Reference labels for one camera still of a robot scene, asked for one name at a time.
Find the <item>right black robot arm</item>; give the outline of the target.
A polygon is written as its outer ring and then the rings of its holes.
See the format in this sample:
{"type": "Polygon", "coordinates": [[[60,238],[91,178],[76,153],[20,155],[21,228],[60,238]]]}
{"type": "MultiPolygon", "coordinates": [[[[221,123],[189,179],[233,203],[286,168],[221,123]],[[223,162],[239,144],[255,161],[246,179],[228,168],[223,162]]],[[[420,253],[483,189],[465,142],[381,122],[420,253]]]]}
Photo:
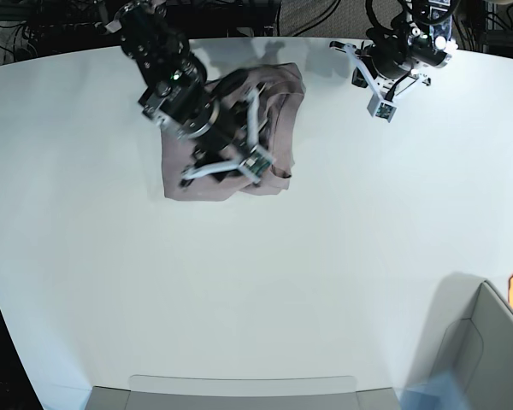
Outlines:
{"type": "Polygon", "coordinates": [[[184,179],[232,170],[256,176],[258,165],[272,161],[259,144],[259,92],[251,87],[243,96],[241,114],[226,105],[248,79],[248,70],[235,70],[208,89],[206,67],[163,12],[149,1],[131,1],[108,26],[119,34],[121,50],[137,63],[147,85],[139,99],[143,115],[168,135],[195,142],[197,163],[184,171],[184,179]]]}

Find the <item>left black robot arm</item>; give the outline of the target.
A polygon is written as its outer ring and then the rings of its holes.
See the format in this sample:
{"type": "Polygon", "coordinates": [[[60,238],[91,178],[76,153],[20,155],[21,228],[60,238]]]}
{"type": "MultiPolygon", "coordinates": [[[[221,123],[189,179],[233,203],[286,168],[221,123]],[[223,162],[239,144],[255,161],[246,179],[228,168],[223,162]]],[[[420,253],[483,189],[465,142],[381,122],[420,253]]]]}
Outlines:
{"type": "Polygon", "coordinates": [[[371,41],[356,51],[373,79],[398,80],[420,67],[444,67],[451,59],[456,41],[452,39],[458,1],[401,1],[401,11],[389,26],[380,23],[374,3],[364,3],[371,27],[371,41]]]}

